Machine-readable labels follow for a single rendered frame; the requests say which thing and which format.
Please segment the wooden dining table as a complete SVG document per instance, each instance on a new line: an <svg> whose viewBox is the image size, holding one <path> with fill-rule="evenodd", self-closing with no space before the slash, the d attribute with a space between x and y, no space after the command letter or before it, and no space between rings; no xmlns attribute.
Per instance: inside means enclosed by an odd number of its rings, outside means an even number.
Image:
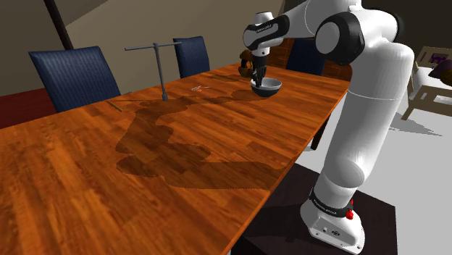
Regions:
<svg viewBox="0 0 452 255"><path fill-rule="evenodd" d="M0 255L226 255L348 89L267 74L268 98L232 64L0 130Z"/></svg>

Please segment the brown figure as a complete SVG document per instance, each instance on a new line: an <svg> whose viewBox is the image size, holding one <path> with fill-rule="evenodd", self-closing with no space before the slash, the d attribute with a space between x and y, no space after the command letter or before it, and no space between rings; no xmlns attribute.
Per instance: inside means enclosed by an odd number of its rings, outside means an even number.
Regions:
<svg viewBox="0 0 452 255"><path fill-rule="evenodd" d="M240 75L244 78L251 78L254 72L253 66L253 54L249 49L246 49L240 53L240 67L238 71Z"/></svg>

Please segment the grey bowl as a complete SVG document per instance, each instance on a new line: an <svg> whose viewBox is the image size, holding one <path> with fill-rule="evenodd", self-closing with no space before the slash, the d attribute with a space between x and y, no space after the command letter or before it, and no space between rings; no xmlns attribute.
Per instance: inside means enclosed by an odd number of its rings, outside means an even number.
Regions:
<svg viewBox="0 0 452 255"><path fill-rule="evenodd" d="M274 78L265 77L262 79L261 85L257 86L256 82L251 79L252 91L261 97L270 97L275 95L279 91L281 85L281 81Z"/></svg>

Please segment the dark robot stand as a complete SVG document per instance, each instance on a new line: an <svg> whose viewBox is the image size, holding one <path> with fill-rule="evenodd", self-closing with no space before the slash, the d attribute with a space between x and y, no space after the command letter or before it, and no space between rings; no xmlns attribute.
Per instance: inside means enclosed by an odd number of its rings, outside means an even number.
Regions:
<svg viewBox="0 0 452 255"><path fill-rule="evenodd" d="M300 216L319 174L294 164L233 246L232 255L351 255L312 237ZM396 208L361 191L353 196L365 244L359 255L398 255Z"/></svg>

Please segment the large blue chair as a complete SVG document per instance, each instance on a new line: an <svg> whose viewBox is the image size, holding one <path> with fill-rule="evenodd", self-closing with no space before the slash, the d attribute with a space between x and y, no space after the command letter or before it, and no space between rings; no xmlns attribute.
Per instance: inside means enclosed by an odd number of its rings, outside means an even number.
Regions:
<svg viewBox="0 0 452 255"><path fill-rule="evenodd" d="M121 95L98 46L29 56L58 113Z"/></svg>

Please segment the grey T-shaped tool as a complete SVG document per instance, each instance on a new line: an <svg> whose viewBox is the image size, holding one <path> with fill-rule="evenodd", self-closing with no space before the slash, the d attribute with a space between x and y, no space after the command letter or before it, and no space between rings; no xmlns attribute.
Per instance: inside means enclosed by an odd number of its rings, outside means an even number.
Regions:
<svg viewBox="0 0 452 255"><path fill-rule="evenodd" d="M163 101L168 100L168 95L167 95L166 88L164 85L164 76L162 74L162 64L161 64L159 49L162 47L165 47L165 46L174 46L174 45L180 45L180 44L182 44L182 42L173 42L173 43L153 42L151 45L147 45L147 46L125 47L126 51L135 51L135 50L141 50L141 49L153 49L154 50L154 53L156 55L156 65L157 65L157 68L159 71L159 80L160 80L160 86L161 86L161 90L162 90L162 100Z"/></svg>

